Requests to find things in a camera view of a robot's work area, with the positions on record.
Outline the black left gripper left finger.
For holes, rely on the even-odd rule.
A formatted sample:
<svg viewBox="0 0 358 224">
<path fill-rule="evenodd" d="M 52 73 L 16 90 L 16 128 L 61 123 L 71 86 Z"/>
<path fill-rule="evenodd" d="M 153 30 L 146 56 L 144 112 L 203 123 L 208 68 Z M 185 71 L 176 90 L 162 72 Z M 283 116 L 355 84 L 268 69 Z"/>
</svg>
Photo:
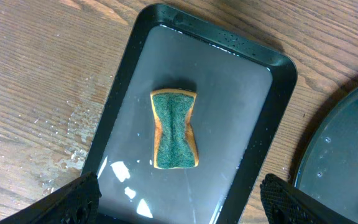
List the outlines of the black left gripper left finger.
<svg viewBox="0 0 358 224">
<path fill-rule="evenodd" d="M 95 223 L 100 197 L 97 175 L 87 172 L 0 224 Z"/>
</svg>

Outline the green orange sponge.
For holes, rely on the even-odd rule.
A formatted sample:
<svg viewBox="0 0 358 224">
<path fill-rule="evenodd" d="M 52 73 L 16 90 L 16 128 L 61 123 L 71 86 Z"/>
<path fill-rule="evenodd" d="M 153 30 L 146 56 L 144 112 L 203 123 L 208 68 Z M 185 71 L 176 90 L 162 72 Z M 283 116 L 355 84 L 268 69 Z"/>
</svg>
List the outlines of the green orange sponge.
<svg viewBox="0 0 358 224">
<path fill-rule="evenodd" d="M 196 93 L 166 88 L 150 93 L 155 122 L 154 167 L 189 169 L 198 166 L 199 158 L 191 117 Z"/>
</svg>

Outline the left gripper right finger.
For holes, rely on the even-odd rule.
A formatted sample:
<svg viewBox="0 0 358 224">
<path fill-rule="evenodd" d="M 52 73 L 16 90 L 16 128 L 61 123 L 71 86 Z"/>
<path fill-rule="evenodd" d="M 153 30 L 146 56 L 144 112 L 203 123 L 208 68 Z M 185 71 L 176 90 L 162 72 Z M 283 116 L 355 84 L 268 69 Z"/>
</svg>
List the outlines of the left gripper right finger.
<svg viewBox="0 0 358 224">
<path fill-rule="evenodd" d="M 356 224 L 274 174 L 260 184 L 260 199 L 269 223 Z"/>
</svg>

